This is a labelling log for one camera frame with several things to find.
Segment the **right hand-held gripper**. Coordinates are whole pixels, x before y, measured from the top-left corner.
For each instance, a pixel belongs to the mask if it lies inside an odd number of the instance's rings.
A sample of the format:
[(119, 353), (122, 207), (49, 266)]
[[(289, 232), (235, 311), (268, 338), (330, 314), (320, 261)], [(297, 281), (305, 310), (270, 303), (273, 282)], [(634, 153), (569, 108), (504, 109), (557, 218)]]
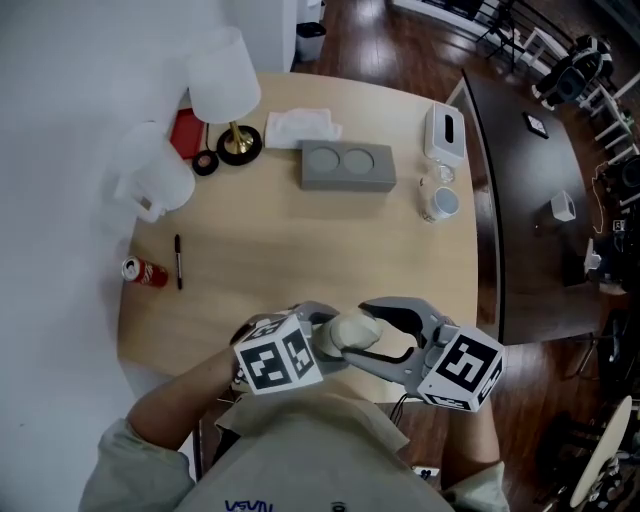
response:
[(473, 326), (458, 326), (421, 298), (387, 296), (359, 308), (412, 336), (416, 347), (400, 357), (346, 348), (350, 365), (402, 385), (411, 399), (463, 412), (477, 412), (500, 378), (504, 347)]

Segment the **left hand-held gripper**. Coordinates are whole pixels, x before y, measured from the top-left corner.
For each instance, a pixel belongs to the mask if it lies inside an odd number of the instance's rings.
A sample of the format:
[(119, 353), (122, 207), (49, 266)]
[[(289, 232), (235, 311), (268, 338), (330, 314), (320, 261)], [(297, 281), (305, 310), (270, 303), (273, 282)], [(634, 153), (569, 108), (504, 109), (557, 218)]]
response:
[(342, 357), (312, 350), (314, 327), (337, 317), (334, 307), (306, 301), (288, 310), (259, 314), (234, 345), (238, 369), (233, 379), (255, 395), (296, 390), (349, 367)]

